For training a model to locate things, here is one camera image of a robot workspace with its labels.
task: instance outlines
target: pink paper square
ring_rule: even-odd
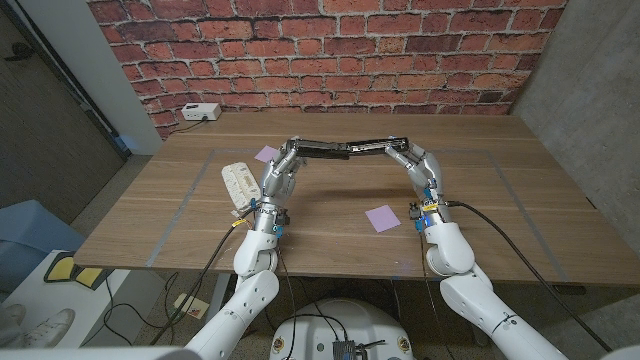
[[[260,150],[260,152],[255,156],[254,159],[267,163],[271,161],[271,159],[273,159],[278,154],[278,152],[280,152],[280,150],[274,149],[271,146],[265,146],[262,150]]]
[[[371,225],[373,225],[377,232],[383,232],[400,225],[400,220],[398,220],[398,217],[393,213],[389,205],[366,211],[365,214],[367,214]]]

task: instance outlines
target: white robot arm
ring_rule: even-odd
[[[451,219],[443,199],[440,165],[433,154],[415,144],[403,153],[391,147],[386,152],[407,170],[420,199],[420,206],[412,204],[410,214],[427,243],[434,245],[425,257],[434,273],[447,277],[440,283],[447,305],[491,337],[508,359],[567,359],[493,292],[471,246]]]

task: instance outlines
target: yellow tag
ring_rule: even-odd
[[[422,211],[432,211],[438,208],[438,204],[431,204],[422,207]]]

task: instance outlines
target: brick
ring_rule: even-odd
[[[447,77],[447,87],[449,88],[466,88],[471,84],[473,75],[468,73],[451,74]]]
[[[298,74],[334,73],[338,70],[336,59],[291,60],[291,72]]]
[[[471,0],[413,0],[414,10],[462,9],[471,5]]]
[[[400,75],[398,89],[436,88],[444,85],[445,82],[444,74]]]
[[[403,34],[420,32],[420,15],[372,15],[367,20],[367,32],[377,34]]]
[[[384,0],[382,8],[385,10],[407,10],[409,0]]]
[[[506,89],[522,86],[528,75],[521,74],[481,74],[473,81],[477,89]]]
[[[493,59],[494,69],[502,69],[502,70],[513,70],[518,64],[518,56],[517,55],[496,55],[495,59]]]
[[[187,79],[191,91],[231,91],[229,79]]]
[[[173,55],[179,59],[210,59],[218,57],[218,44],[214,42],[171,43]]]
[[[328,113],[366,113],[369,109],[366,106],[329,106]]]
[[[144,50],[147,52],[150,58],[167,60],[171,59],[171,49],[166,43],[150,43],[144,46]]]
[[[378,45],[379,53],[401,53],[402,48],[404,48],[404,38],[400,37],[388,37],[388,38],[380,38],[380,43]]]
[[[198,26],[194,22],[171,23],[171,28],[178,40],[198,40],[201,38]]]
[[[427,102],[427,95],[429,90],[426,91],[408,91],[405,102],[407,104],[422,104]]]
[[[322,77],[321,76],[305,76],[300,80],[302,88],[305,90],[318,90],[322,89]]]
[[[362,91],[358,102],[364,104],[392,104],[402,102],[403,94],[399,91]]]
[[[289,73],[289,60],[287,59],[267,59],[264,61],[264,67],[268,74],[288,74]]]
[[[158,80],[138,81],[131,83],[131,86],[138,96],[158,95],[164,92]]]
[[[140,70],[146,78],[189,76],[187,64],[180,61],[140,63]]]
[[[353,92],[336,92],[333,97],[334,104],[355,104],[356,93]]]
[[[192,61],[189,63],[189,66],[191,67],[191,71],[193,71],[193,75],[195,76],[215,75],[213,65],[211,65],[211,63],[208,61]]]
[[[410,36],[406,52],[450,52],[458,48],[460,35]]]
[[[504,6],[558,6],[566,0],[505,0]]]
[[[395,75],[378,75],[373,79],[371,83],[372,89],[391,89],[393,83],[396,81]]]
[[[294,14],[319,14],[318,0],[291,0]]]
[[[144,107],[144,110],[148,113],[162,109],[162,106],[160,105],[160,101],[158,101],[158,99],[144,99],[140,100],[140,102],[142,103],[142,107]]]
[[[298,40],[298,54],[316,55],[322,53],[322,42],[318,39]]]
[[[489,55],[453,55],[443,56],[440,61],[441,70],[487,70]]]
[[[262,74],[262,66],[258,60],[221,60],[218,62],[220,75],[254,75]]]
[[[483,91],[480,94],[479,103],[494,103],[500,101],[502,91]]]
[[[472,7],[474,8],[500,7],[500,3],[502,3],[502,0],[474,0]]]
[[[299,87],[295,77],[263,77],[256,78],[258,90],[293,90]]]
[[[554,29],[564,9],[549,9],[540,23],[540,29]]]
[[[475,102],[477,99],[477,91],[431,90],[431,93],[429,94],[430,102],[466,103]]]
[[[206,0],[205,3],[207,4],[207,9],[209,9],[209,14],[213,17],[233,16],[230,0]]]
[[[186,103],[202,101],[200,95],[194,93],[158,96],[158,100],[160,100],[160,104],[165,109],[181,108]]]
[[[340,18],[340,34],[363,35],[364,24],[364,16],[343,16]]]
[[[255,91],[253,79],[251,78],[235,78],[231,81],[235,91]]]
[[[125,23],[116,27],[127,41],[175,40],[171,25],[165,21]]]
[[[364,70],[367,72],[409,71],[412,62],[412,56],[376,56],[365,60]]]
[[[157,114],[151,114],[149,115],[149,117],[151,118],[151,121],[155,126],[169,126],[169,125],[175,125],[178,123],[178,120],[176,120],[176,118],[173,117],[173,113],[171,111],[164,111]]]
[[[376,50],[376,42],[371,38],[327,38],[324,52],[329,55],[371,54]]]
[[[533,70],[536,68],[540,54],[522,55],[516,70]]]
[[[135,65],[122,65],[122,71],[127,76],[129,81],[136,81],[142,79],[142,74]]]
[[[458,115],[462,110],[462,106],[457,105],[444,105],[438,110],[438,114]]]
[[[449,31],[500,31],[507,28],[511,11],[464,11],[453,15]]]
[[[334,76],[327,77],[326,88],[332,90],[367,89],[368,76]]]
[[[418,71],[433,71],[438,68],[438,60],[435,55],[416,55],[413,69]]]
[[[143,3],[126,1],[124,2],[124,7],[133,20],[151,20],[155,18],[149,7]]]
[[[388,106],[388,105],[372,106],[370,112],[372,114],[390,114],[391,113],[391,106]]]
[[[280,37],[277,21],[262,20],[253,24],[253,30],[259,38],[277,39]]]
[[[493,35],[489,42],[489,50],[541,50],[547,40],[547,34]]]
[[[140,61],[145,60],[147,58],[147,54],[142,51],[142,48],[139,45],[121,45],[121,46],[112,46],[111,51],[116,56],[119,62],[132,62],[132,61]]]
[[[465,105],[463,114],[469,115],[506,115],[509,105]]]
[[[253,56],[284,56],[295,54],[292,40],[252,40],[245,45]]]
[[[295,37],[318,37],[336,33],[334,18],[305,18],[282,20],[282,35]]]
[[[184,84],[182,79],[164,79],[162,80],[162,85],[164,85],[167,92],[181,92],[187,90],[187,86]]]
[[[281,106],[289,105],[289,94],[287,93],[271,93],[269,94],[269,105]]]
[[[202,0],[151,0],[159,19],[181,19],[207,15]]]
[[[123,43],[124,39],[122,35],[116,30],[115,26],[100,26],[100,30],[102,30],[102,34],[109,44],[117,44]]]
[[[220,51],[224,57],[244,56],[242,41],[223,41],[220,43]]]
[[[423,33],[441,33],[447,30],[449,14],[429,14],[422,20]]]
[[[484,50],[489,35],[471,34],[465,35],[460,42],[460,50],[462,51],[482,51]]]
[[[435,114],[437,110],[436,105],[397,105],[393,108],[395,114]]]
[[[309,91],[291,93],[291,105],[328,105],[331,104],[331,93]]]
[[[245,20],[212,20],[198,23],[205,39],[248,39],[251,23]]]
[[[100,24],[127,20],[127,13],[118,1],[89,3],[89,9]]]
[[[328,13],[348,13],[380,10],[378,0],[324,0],[324,11]]]
[[[291,14],[288,0],[235,0],[238,15],[265,16]]]
[[[539,10],[518,10],[511,22],[511,30],[537,30],[541,19],[542,13]]]

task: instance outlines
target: wooden table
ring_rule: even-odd
[[[234,221],[221,168],[243,161],[259,179],[264,164],[255,154],[294,135],[337,142],[407,136],[436,155],[446,199],[471,204],[496,221],[546,279],[640,284],[635,253],[513,116],[225,113],[172,135],[80,248],[76,262],[202,269]],[[309,159],[296,179],[287,203],[291,225],[280,240],[291,275],[422,278],[420,241],[408,219],[416,195],[394,161],[384,155]],[[378,234],[365,211],[385,204],[402,225]],[[535,281],[483,220],[462,208],[451,215],[492,280]],[[244,228],[236,229],[212,270],[233,271],[244,235]]]

